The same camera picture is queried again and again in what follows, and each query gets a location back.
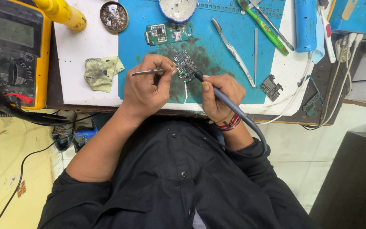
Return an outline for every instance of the soldering iron handle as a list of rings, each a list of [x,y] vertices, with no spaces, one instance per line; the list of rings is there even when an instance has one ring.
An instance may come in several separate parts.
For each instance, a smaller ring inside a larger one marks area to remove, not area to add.
[[[200,82],[203,82],[203,73],[201,71],[196,71],[194,76],[198,80],[200,80]],[[260,155],[256,156],[255,158],[261,157],[265,152],[267,152],[268,145],[266,143],[265,136],[262,134],[257,124],[255,124],[255,122],[252,121],[252,119],[250,119],[248,115],[243,110],[241,110],[241,108],[238,107],[228,96],[226,96],[222,91],[220,91],[220,89],[216,88],[215,86],[213,86],[213,89],[214,89],[214,95],[221,101],[223,101],[227,105],[227,107],[229,107],[234,113],[236,113],[249,127],[251,127],[251,129],[255,131],[255,133],[257,133],[262,142],[263,152]]]

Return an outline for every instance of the workbench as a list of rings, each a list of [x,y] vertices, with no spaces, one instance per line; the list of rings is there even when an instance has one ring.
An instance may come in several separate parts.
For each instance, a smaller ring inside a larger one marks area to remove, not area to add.
[[[28,4],[33,4],[30,0],[23,0],[23,2]],[[361,60],[362,53],[357,51],[357,54],[354,59],[354,63],[351,68],[351,75],[353,76],[356,68]],[[333,78],[333,74],[336,70],[336,64],[330,64],[327,56],[325,56],[317,65],[314,66],[312,71],[312,77],[314,78],[315,83],[320,89],[321,94],[324,99],[328,94],[328,89],[330,87],[331,80]],[[339,91],[341,87],[342,77],[345,74],[345,65],[341,64],[338,79],[336,80],[334,91]],[[346,94],[346,87],[344,87],[344,91],[342,94],[342,99],[340,103],[343,101],[343,97]],[[302,107],[317,93],[315,87],[311,82],[309,82],[308,87],[304,93],[300,109],[293,114],[292,116],[283,116],[278,119],[276,122],[281,123],[297,123],[297,124],[310,124],[317,125],[320,122],[321,113],[324,110],[321,106],[316,106],[315,111],[316,114],[308,117],[306,112],[302,110]],[[332,97],[330,100],[329,108],[334,106],[336,98]],[[115,112],[117,107],[113,106],[86,106],[81,104],[64,104],[63,102],[63,91],[61,84],[61,76],[59,70],[59,62],[58,62],[58,53],[57,53],[57,41],[55,35],[54,25],[52,26],[52,36],[51,36],[51,44],[50,44],[50,62],[49,62],[49,77],[48,77],[48,92],[47,92],[47,101],[46,105],[49,109],[60,109],[60,110],[85,110],[85,111],[95,111],[95,112]],[[336,109],[333,117],[328,122],[329,125],[334,123],[335,118],[337,117],[338,111],[340,109],[340,104]],[[162,109],[156,113],[157,115],[168,115],[168,116],[181,116],[181,117],[204,117],[204,113],[195,111],[195,110],[175,110],[175,109]],[[264,114],[250,114],[250,117],[254,121],[268,121],[274,118],[274,115],[264,115]]]

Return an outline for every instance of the floor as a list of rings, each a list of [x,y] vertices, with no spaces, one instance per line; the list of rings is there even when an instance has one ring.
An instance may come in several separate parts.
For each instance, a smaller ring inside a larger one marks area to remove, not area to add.
[[[366,107],[343,104],[334,125],[313,131],[283,123],[259,127],[271,147],[268,159],[277,176],[287,183],[309,213],[345,133],[366,132]],[[74,155],[74,148],[58,154],[54,162],[57,176]]]

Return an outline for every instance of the circuit board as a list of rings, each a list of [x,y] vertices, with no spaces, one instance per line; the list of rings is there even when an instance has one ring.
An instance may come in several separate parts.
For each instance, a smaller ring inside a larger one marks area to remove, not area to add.
[[[324,99],[321,96],[320,93],[317,93],[311,100],[308,101],[308,103],[303,107],[303,110],[308,114],[308,116],[315,115],[316,112],[314,111],[314,108],[316,107],[316,102],[321,100],[322,104],[321,106],[324,106]]]
[[[273,82],[274,79],[275,79],[274,75],[269,75],[267,79],[261,84],[262,91],[265,92],[267,97],[271,99],[272,102],[274,102],[277,99],[277,97],[279,97],[280,95],[279,89],[283,91],[282,85],[275,84]]]
[[[181,51],[175,56],[176,65],[184,65],[184,67],[177,68],[177,74],[180,79],[184,79],[185,83],[190,82],[192,79],[196,78],[194,72],[186,66],[189,63],[193,68],[196,69],[196,65],[191,60],[190,56],[187,54],[186,50]]]
[[[145,40],[146,44],[150,46],[187,41],[189,37],[193,37],[193,23],[191,21],[183,24],[167,22],[146,26]]]

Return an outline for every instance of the brush bristles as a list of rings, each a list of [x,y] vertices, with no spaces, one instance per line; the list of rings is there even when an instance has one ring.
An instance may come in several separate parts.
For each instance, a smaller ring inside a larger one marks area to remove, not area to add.
[[[248,2],[246,0],[238,0],[238,3],[241,5],[241,8],[248,8]]]

